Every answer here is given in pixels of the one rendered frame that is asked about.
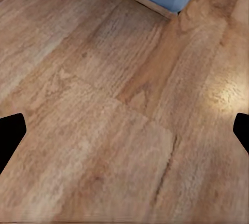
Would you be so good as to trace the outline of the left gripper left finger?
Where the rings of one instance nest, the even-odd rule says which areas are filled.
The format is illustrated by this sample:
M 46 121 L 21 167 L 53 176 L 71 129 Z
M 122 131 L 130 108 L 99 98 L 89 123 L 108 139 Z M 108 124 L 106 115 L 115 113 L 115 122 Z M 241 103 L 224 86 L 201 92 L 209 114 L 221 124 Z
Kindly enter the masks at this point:
M 21 113 L 0 119 L 0 174 L 26 133 Z

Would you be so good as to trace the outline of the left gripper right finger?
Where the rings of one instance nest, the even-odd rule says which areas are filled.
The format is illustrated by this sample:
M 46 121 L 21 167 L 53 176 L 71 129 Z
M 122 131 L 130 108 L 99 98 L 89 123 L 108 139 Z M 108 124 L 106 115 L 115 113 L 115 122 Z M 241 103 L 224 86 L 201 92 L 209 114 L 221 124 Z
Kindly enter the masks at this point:
M 249 115 L 238 113 L 234 121 L 233 132 L 249 154 Z

